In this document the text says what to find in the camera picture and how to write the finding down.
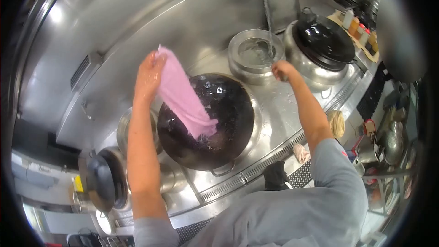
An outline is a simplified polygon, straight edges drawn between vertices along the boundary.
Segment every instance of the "pink rag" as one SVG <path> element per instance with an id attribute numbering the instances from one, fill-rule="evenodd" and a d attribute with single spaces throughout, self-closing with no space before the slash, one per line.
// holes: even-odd
<path id="1" fill-rule="evenodd" d="M 162 70 L 159 95 L 183 122 L 194 139 L 201 134 L 214 135 L 217 132 L 218 120 L 210 119 L 174 53 L 159 45 L 156 57 L 163 53 L 168 58 Z"/>
<path id="2" fill-rule="evenodd" d="M 305 147 L 301 144 L 297 144 L 293 146 L 294 154 L 296 155 L 297 161 L 300 164 L 304 164 L 310 159 L 310 152 L 305 150 Z"/>

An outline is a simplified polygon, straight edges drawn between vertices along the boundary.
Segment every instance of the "hand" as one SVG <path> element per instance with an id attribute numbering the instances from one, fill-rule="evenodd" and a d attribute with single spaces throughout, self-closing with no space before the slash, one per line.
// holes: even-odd
<path id="1" fill-rule="evenodd" d="M 274 74 L 274 77 L 279 81 L 281 81 L 284 76 L 290 79 L 290 76 L 297 72 L 296 68 L 285 60 L 280 60 L 273 63 L 271 66 L 271 71 Z"/>
<path id="2" fill-rule="evenodd" d="M 141 103 L 151 105 L 155 92 L 160 85 L 161 73 L 166 63 L 167 56 L 159 55 L 156 59 L 156 51 L 152 51 L 139 66 L 136 86 L 134 87 L 134 104 Z"/>

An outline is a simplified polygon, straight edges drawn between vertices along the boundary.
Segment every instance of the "water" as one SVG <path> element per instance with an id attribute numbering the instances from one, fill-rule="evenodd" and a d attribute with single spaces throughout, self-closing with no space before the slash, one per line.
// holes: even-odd
<path id="1" fill-rule="evenodd" d="M 238 54 L 246 64 L 252 66 L 270 66 L 276 49 L 269 41 L 261 38 L 249 38 L 238 47 Z"/>
<path id="2" fill-rule="evenodd" d="M 270 32 L 270 35 L 268 37 L 268 56 L 270 58 L 273 58 L 273 37 L 271 36 L 272 29 L 271 29 L 271 14 L 270 9 L 268 7 L 268 0 L 264 0 L 264 10 L 265 10 L 265 16 L 267 18 L 267 24 L 268 24 L 268 31 Z"/>
<path id="3" fill-rule="evenodd" d="M 273 37 L 271 36 L 272 28 L 271 28 L 271 12 L 270 12 L 270 6 L 268 5 L 268 0 L 264 0 L 264 11 L 265 11 L 265 17 L 267 19 L 268 24 L 268 31 L 270 32 L 270 36 L 268 37 L 268 56 L 270 58 L 273 58 Z"/>

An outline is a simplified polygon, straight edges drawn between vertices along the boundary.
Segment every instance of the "cloth rag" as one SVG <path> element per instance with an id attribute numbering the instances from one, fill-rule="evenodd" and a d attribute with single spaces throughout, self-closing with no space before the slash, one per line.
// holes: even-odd
<path id="1" fill-rule="evenodd" d="M 202 134 L 208 137 L 214 135 L 218 120 L 211 119 L 207 114 L 177 57 L 171 50 L 159 45 L 156 57 L 161 54 L 166 54 L 167 60 L 162 70 L 158 94 L 194 139 Z"/>
<path id="2" fill-rule="evenodd" d="M 296 155 L 297 161 L 300 164 L 304 164 L 311 157 L 310 152 L 305 150 L 305 147 L 301 144 L 294 145 L 293 151 L 294 151 L 294 155 Z"/>
<path id="3" fill-rule="evenodd" d="M 280 191 L 289 189 L 285 182 L 288 181 L 287 173 L 284 171 L 285 162 L 277 161 L 268 165 L 263 174 L 265 178 L 266 191 Z"/>

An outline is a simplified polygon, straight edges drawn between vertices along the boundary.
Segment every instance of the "black lid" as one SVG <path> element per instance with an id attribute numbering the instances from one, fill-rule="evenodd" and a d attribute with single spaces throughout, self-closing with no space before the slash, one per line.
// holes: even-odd
<path id="1" fill-rule="evenodd" d="M 328 70 L 342 70 L 355 57 L 353 42 L 343 28 L 309 8 L 302 10 L 293 37 L 307 57 Z"/>

